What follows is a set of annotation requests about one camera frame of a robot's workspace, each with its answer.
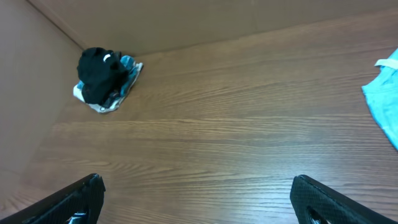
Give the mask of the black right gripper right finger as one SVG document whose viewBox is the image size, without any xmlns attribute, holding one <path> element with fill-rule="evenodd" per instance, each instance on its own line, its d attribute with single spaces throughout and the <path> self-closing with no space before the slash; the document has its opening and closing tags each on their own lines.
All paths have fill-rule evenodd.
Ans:
<svg viewBox="0 0 398 224">
<path fill-rule="evenodd" d="M 397 224 L 307 175 L 294 177 L 290 201 L 299 224 Z"/>
</svg>

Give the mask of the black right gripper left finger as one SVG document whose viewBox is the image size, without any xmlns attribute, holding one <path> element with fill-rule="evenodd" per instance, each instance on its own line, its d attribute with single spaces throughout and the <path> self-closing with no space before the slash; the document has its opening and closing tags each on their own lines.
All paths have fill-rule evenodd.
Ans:
<svg viewBox="0 0 398 224">
<path fill-rule="evenodd" d="M 103 179 L 90 174 L 33 205 L 1 220 L 1 224 L 96 224 L 104 204 Z"/>
</svg>

